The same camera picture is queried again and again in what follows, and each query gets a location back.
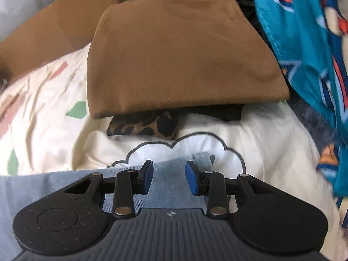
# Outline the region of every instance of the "pink patch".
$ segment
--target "pink patch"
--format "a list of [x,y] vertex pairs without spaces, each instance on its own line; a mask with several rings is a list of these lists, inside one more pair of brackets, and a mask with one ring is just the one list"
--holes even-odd
[[14,97],[14,101],[7,107],[3,117],[0,119],[0,139],[8,131],[9,126],[12,123],[13,118],[17,114],[20,106],[24,103],[25,94]]
[[48,80],[54,79],[56,76],[60,75],[63,70],[67,67],[67,62],[61,64],[61,66],[49,77]]

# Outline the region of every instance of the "green print shape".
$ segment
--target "green print shape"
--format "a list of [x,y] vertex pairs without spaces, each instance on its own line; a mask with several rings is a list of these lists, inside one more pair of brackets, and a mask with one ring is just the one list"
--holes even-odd
[[16,176],[18,174],[18,159],[14,149],[12,149],[10,158],[8,159],[7,173],[10,176]]
[[77,102],[74,107],[66,113],[69,117],[74,117],[76,119],[82,119],[87,115],[87,109],[86,109],[86,102],[85,101],[79,101]]

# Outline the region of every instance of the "metal screw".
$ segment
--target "metal screw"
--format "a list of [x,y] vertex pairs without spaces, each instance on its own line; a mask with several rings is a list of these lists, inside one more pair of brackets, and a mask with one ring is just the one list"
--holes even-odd
[[222,216],[227,213],[227,209],[224,207],[216,206],[210,209],[210,214],[214,216]]
[[115,209],[115,214],[120,215],[120,216],[126,216],[129,215],[132,212],[132,209],[129,207],[118,207]]

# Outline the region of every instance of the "ribbed surface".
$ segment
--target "ribbed surface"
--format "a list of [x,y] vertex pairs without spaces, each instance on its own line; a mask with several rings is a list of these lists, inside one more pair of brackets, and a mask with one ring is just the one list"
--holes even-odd
[[143,209],[115,222],[106,237],[83,252],[38,256],[24,252],[16,261],[322,261],[319,254],[280,258],[243,244],[225,221],[207,218],[200,209]]

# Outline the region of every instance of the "pink print shape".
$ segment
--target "pink print shape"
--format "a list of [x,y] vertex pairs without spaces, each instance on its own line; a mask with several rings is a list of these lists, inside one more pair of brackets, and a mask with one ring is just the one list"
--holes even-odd
[[60,65],[60,67],[49,77],[48,80],[54,79],[56,76],[60,75],[63,70],[67,67],[67,62],[64,62]]
[[5,110],[0,113],[0,139],[7,132],[20,106],[24,103],[24,100],[25,94],[17,94],[16,96],[10,95],[2,104],[5,105]]

